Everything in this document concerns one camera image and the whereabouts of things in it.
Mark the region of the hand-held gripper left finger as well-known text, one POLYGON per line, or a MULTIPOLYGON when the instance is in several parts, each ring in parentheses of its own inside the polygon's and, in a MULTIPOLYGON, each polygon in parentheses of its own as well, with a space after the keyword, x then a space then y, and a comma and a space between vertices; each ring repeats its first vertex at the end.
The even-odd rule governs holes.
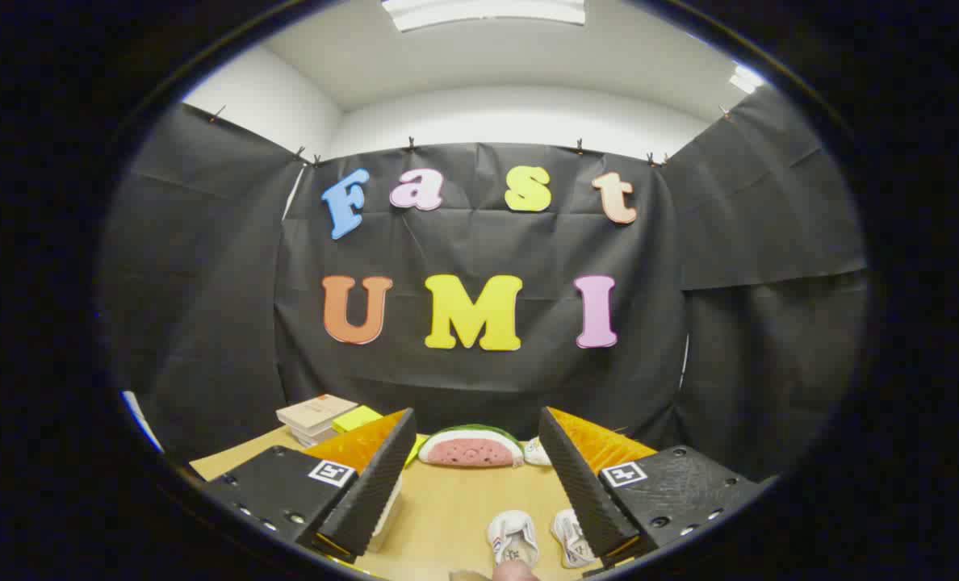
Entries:
POLYGON ((306 451, 274 445, 203 492, 266 536, 347 563, 366 553, 417 436, 412 408, 306 451))

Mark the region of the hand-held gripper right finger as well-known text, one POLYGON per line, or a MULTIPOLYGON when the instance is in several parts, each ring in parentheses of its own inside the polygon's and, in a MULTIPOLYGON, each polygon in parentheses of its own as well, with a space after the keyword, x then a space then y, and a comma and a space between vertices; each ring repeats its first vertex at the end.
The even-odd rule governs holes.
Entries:
POLYGON ((777 479, 748 479, 688 445, 654 451, 551 406, 541 411, 538 436, 608 569, 712 529, 777 479))

